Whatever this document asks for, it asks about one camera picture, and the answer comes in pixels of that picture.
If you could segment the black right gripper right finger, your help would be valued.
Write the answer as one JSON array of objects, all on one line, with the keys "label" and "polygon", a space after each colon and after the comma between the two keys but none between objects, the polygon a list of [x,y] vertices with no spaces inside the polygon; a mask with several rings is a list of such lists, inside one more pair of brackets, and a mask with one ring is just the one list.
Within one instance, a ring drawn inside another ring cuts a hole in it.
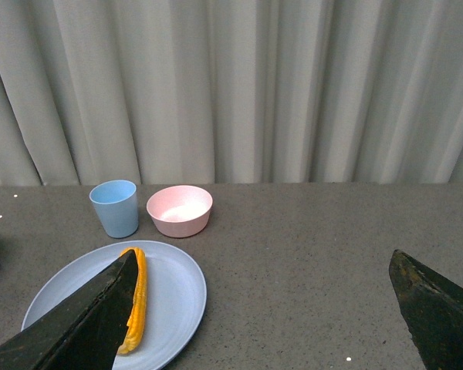
[{"label": "black right gripper right finger", "polygon": [[425,368],[463,369],[463,288],[400,250],[389,276]]}]

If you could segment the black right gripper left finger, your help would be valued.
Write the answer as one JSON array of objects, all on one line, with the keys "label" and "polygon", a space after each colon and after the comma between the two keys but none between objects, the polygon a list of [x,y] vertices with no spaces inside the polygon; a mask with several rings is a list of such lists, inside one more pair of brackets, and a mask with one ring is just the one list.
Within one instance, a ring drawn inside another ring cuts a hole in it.
[{"label": "black right gripper left finger", "polygon": [[110,369],[137,283],[128,251],[38,321],[0,345],[0,369]]}]

